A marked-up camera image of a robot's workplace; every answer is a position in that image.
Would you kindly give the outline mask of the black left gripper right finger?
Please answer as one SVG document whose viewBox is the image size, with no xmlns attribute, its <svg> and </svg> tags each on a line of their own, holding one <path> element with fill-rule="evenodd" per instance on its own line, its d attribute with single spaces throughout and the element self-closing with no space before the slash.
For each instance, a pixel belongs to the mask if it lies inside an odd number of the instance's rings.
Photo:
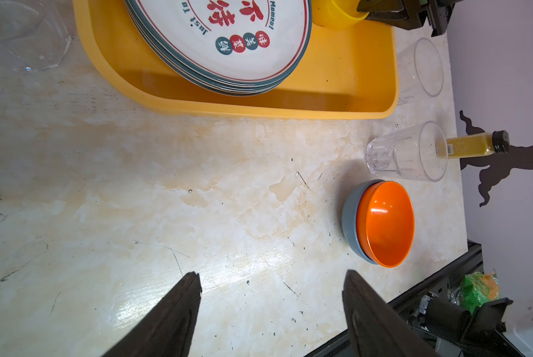
<svg viewBox="0 0 533 357">
<path fill-rule="evenodd" d="M 436 356 L 356 271 L 345 275 L 342 302 L 355 356 Z"/>
</svg>

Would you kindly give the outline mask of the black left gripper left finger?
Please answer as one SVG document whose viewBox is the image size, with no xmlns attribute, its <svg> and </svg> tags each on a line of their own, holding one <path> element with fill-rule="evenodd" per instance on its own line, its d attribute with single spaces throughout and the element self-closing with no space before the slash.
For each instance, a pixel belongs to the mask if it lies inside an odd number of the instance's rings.
<svg viewBox="0 0 533 357">
<path fill-rule="evenodd" d="M 187 356 L 192 345 L 202 286 L 189 272 L 106 356 Z"/>
</svg>

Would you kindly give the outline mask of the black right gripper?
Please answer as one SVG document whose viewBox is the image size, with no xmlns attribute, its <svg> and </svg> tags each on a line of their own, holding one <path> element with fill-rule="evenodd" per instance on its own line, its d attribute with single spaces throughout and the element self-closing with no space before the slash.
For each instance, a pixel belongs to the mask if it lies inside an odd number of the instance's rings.
<svg viewBox="0 0 533 357">
<path fill-rule="evenodd" d="M 357 11 L 367 13 L 367 20 L 382 22 L 403 30 L 432 27 L 431 37 L 446 33 L 455 4 L 461 0 L 362 0 Z"/>
</svg>

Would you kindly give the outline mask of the yellow upturned bowl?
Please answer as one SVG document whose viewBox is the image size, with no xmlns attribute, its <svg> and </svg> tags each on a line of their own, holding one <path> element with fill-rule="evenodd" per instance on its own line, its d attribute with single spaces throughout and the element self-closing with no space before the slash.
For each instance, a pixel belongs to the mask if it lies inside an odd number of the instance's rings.
<svg viewBox="0 0 533 357">
<path fill-rule="evenodd" d="M 323 28 L 344 30 L 367 18 L 369 13 L 357 10 L 359 1 L 313 0 L 313 22 Z"/>
</svg>

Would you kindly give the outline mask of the orange bowl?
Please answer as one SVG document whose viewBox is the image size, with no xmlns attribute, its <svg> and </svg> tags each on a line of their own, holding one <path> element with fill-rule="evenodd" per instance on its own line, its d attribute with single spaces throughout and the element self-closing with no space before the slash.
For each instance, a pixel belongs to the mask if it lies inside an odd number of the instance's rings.
<svg viewBox="0 0 533 357">
<path fill-rule="evenodd" d="M 372 184 L 360 199 L 356 232 L 363 252 L 376 264 L 400 266 L 415 236 L 415 215 L 406 189 L 395 181 Z"/>
</svg>

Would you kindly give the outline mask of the blue grey bowl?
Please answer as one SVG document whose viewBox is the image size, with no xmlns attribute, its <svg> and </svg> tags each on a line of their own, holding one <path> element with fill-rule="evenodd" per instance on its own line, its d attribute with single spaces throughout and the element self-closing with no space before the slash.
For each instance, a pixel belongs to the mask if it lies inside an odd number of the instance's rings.
<svg viewBox="0 0 533 357">
<path fill-rule="evenodd" d="M 357 211 L 360 204 L 360 200 L 362 199 L 363 194 L 368 190 L 371 186 L 381 183 L 382 179 L 375 179 L 371 181 L 365 181 L 359 185 L 357 185 L 351 193 L 348 194 L 343 206 L 342 206 L 342 213 L 341 213 L 341 227 L 342 227 L 342 233 L 352 249 L 352 251 L 358 255 L 359 257 L 363 258 L 363 260 L 367 261 L 370 264 L 376 265 L 375 263 L 362 249 L 357 236 L 357 224 L 356 224 L 356 218 L 357 218 Z"/>
</svg>

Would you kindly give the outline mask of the white plate dark green rim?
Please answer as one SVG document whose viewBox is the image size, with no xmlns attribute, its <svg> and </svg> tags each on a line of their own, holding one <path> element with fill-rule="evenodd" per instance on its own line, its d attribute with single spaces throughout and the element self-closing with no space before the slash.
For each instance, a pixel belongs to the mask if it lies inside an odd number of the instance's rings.
<svg viewBox="0 0 533 357">
<path fill-rule="evenodd" d="M 184 79 L 189 82 L 207 89 L 211 92 L 215 92 L 222 95 L 229 95 L 235 97 L 248 97 L 253 95 L 260 95 L 266 92 L 269 92 L 275 89 L 277 86 L 281 85 L 284 81 L 284 78 L 277 80 L 271 84 L 260 85 L 260 86 L 251 86 L 251 87 L 237 87 L 232 83 L 221 83 L 214 79 L 209 79 L 205 76 L 202 76 L 199 72 L 191 69 L 187 65 L 181 63 L 176 59 L 172 54 L 170 54 L 163 45 L 161 45 L 153 35 L 151 35 L 147 28 L 141 23 L 139 15 L 136 14 L 135 10 L 132 7 L 130 1 L 125 1 L 125 7 L 127 9 L 128 15 L 134 22 L 134 25 L 143 40 L 149 45 L 151 50 L 164 62 L 168 67 L 173 69 L 177 74 L 179 74 Z"/>
</svg>

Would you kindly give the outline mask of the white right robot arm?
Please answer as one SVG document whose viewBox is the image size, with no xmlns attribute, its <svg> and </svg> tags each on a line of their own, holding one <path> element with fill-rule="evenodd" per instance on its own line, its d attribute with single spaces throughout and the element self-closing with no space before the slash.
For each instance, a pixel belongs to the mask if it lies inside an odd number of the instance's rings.
<svg viewBox="0 0 533 357">
<path fill-rule="evenodd" d="M 382 22 L 403 30 L 415 30 L 426 22 L 432 27 L 432 37 L 446 33 L 455 1 L 361 1 L 357 11 L 367 12 L 368 20 Z M 521 352 L 506 339 L 506 326 L 501 319 L 512 300 L 488 302 L 466 312 L 464 307 L 450 306 L 435 297 L 433 310 L 424 315 L 427 327 L 450 342 L 464 342 L 466 347 L 483 347 L 506 356 Z"/>
</svg>

